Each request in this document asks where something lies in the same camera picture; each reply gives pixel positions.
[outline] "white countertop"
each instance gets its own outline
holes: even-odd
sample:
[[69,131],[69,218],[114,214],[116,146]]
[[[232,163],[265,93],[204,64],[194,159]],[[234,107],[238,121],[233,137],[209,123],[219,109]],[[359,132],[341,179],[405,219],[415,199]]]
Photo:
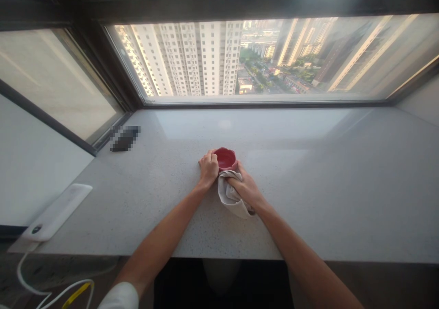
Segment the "white countertop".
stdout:
[[[143,110],[126,125],[141,127],[134,147],[99,152],[75,180],[93,191],[38,253],[132,254],[225,146],[323,259],[439,263],[439,129],[396,108]],[[173,256],[280,259],[215,186]]]

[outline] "cable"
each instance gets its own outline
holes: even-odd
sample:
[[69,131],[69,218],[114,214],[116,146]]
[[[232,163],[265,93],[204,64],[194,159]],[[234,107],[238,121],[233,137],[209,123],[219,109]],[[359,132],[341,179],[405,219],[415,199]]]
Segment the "cable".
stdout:
[[68,286],[65,290],[63,290],[60,294],[58,294],[58,296],[56,298],[54,298],[52,301],[50,301],[47,305],[45,305],[44,307],[42,307],[44,305],[44,303],[46,302],[46,300],[52,295],[52,292],[41,292],[38,291],[36,289],[34,289],[32,286],[28,285],[26,283],[26,281],[23,278],[23,275],[21,274],[21,266],[24,262],[24,260],[26,259],[27,255],[34,251],[40,243],[31,243],[31,245],[29,246],[27,252],[23,255],[23,257],[20,260],[20,263],[17,266],[17,277],[18,280],[20,281],[21,285],[28,291],[30,291],[31,293],[35,294],[35,295],[42,295],[42,296],[46,296],[44,298],[43,301],[41,301],[41,303],[38,305],[37,309],[47,309],[49,308],[52,304],[54,304],[56,301],[59,300],[60,297],[62,297],[67,291],[69,291],[70,289],[72,289],[73,287],[80,285],[80,284],[84,284],[84,283],[90,283],[90,295],[88,298],[88,302],[87,302],[87,306],[86,309],[88,309],[90,307],[90,303],[91,303],[91,298],[93,297],[93,291],[94,291],[94,286],[95,286],[95,282],[92,279],[83,279],[80,280],[78,282],[75,282],[73,284],[71,284],[70,286]]

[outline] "white sleeve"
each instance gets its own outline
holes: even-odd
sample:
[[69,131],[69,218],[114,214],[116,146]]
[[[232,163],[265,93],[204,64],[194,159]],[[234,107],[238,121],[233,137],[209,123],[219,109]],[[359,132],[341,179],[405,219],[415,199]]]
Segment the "white sleeve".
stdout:
[[97,309],[138,309],[139,296],[129,282],[115,285],[104,297]]

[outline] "person's left hand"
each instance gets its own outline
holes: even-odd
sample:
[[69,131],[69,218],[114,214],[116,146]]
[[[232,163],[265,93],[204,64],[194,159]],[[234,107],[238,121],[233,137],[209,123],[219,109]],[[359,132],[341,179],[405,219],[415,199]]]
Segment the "person's left hand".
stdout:
[[218,176],[220,171],[218,166],[218,157],[216,154],[212,154],[215,149],[209,150],[209,152],[200,160],[198,160],[198,165],[200,165],[201,175],[199,184],[210,187]]

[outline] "city skyline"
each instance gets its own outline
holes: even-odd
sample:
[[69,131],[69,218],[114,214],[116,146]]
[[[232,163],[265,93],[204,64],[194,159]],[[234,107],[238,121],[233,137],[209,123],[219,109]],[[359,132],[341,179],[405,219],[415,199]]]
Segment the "city skyline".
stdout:
[[[120,25],[116,30],[146,97],[372,95],[395,90],[435,56],[437,49],[428,48],[435,46],[438,19],[293,18]],[[244,81],[237,82],[238,68],[248,74],[248,91],[241,90]]]

